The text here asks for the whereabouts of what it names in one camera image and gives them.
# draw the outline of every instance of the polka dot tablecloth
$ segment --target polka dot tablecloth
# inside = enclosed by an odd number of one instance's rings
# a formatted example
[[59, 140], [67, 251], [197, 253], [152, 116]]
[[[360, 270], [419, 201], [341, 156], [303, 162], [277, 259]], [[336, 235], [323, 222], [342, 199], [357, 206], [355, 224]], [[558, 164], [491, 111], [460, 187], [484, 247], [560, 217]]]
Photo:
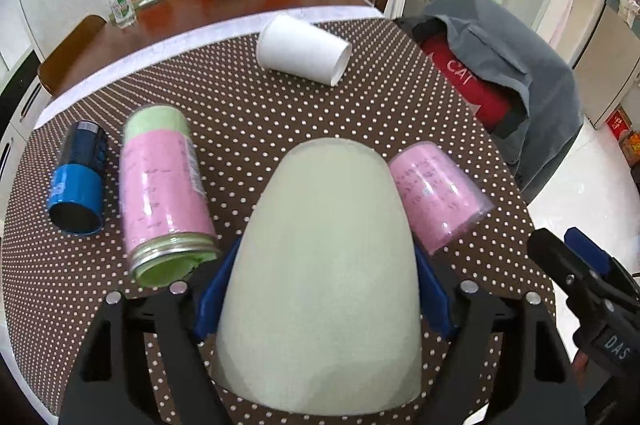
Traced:
[[[12, 190], [4, 242], [4, 303], [12, 346], [24, 378], [50, 411], [59, 411], [74, 358], [106, 293], [152, 293], [136, 285], [123, 256], [118, 210], [122, 128], [139, 106], [169, 103], [188, 117], [209, 211], [227, 249], [242, 233], [279, 160], [311, 138], [363, 142], [387, 161], [403, 148], [431, 140], [491, 198], [495, 209], [441, 252], [460, 278], [494, 294], [539, 292], [551, 313], [550, 279], [527, 257], [532, 223], [489, 135], [430, 60], [385, 19], [321, 25], [353, 43], [346, 76], [335, 88], [268, 72], [255, 60], [257, 35], [185, 52], [89, 95], [34, 131]], [[79, 119], [109, 134], [104, 229], [77, 237], [47, 217], [49, 179], [66, 131]], [[447, 354], [447, 344], [422, 325], [422, 394], [401, 408], [360, 417], [313, 417], [259, 406], [219, 387], [237, 425], [393, 425], [411, 421]], [[147, 337], [148, 369], [162, 419], [180, 423], [156, 338]], [[209, 365], [214, 341], [200, 346]], [[476, 409], [487, 402], [500, 337], [487, 344]]]

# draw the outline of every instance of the blue and black cylinder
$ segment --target blue and black cylinder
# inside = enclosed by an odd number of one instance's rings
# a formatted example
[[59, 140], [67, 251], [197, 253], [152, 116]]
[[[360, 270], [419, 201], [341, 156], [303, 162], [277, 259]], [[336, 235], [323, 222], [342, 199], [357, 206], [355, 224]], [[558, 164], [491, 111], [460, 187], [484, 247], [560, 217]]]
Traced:
[[60, 230], [87, 235], [102, 228], [107, 133], [87, 120], [67, 132], [47, 200], [49, 219]]

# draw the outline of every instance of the white paper cup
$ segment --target white paper cup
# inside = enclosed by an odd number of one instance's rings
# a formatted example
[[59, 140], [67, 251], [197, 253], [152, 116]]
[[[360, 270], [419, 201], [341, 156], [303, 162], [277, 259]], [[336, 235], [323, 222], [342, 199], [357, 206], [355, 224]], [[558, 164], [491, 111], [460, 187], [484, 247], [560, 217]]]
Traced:
[[270, 70], [334, 86], [351, 58], [351, 44], [288, 15], [264, 27], [255, 51], [258, 64]]

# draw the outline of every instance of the dining table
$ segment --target dining table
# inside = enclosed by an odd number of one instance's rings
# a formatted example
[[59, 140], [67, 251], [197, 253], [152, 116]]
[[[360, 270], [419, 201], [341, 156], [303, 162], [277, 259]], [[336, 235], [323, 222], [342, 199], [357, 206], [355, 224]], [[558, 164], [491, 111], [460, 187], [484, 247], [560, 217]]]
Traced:
[[[282, 13], [352, 45], [335, 87], [258, 65], [258, 34]], [[169, 104], [185, 114], [221, 249], [242, 235], [278, 163], [296, 145], [348, 138], [389, 161], [416, 142], [434, 142], [493, 204], [481, 222], [438, 253], [461, 280], [472, 279], [497, 296], [536, 291], [556, 315], [552, 282], [527, 255], [533, 224], [526, 204], [490, 135], [415, 42], [363, 0], [164, 0], [141, 11], [130, 28], [107, 25], [63, 83], [65, 92], [42, 113], [20, 161], [1, 266], [15, 361], [52, 415], [60, 411], [74, 359], [106, 295], [139, 297], [156, 290], [138, 285], [127, 269], [118, 206], [123, 126], [148, 104]], [[87, 236], [58, 230], [46, 211], [52, 171], [77, 120], [94, 121], [109, 138], [104, 227]], [[398, 408], [359, 416], [296, 415], [215, 387], [238, 425], [412, 421], [437, 385], [449, 347], [425, 319], [421, 324], [422, 392]], [[160, 416], [180, 423], [162, 351], [154, 335], [145, 339]], [[489, 400], [500, 345], [499, 334], [486, 345], [470, 412]], [[199, 347], [208, 366], [215, 336]]]

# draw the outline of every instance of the gray cloth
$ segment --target gray cloth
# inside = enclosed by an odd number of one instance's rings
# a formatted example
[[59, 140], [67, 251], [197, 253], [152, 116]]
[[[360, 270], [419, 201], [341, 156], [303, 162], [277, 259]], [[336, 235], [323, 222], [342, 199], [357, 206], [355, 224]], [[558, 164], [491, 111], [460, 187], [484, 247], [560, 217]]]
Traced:
[[446, 29], [449, 47], [460, 62], [478, 78], [516, 93], [514, 109], [492, 138], [530, 202], [582, 126], [571, 68], [538, 34], [492, 0], [431, 0], [420, 15], [396, 23], [418, 44]]

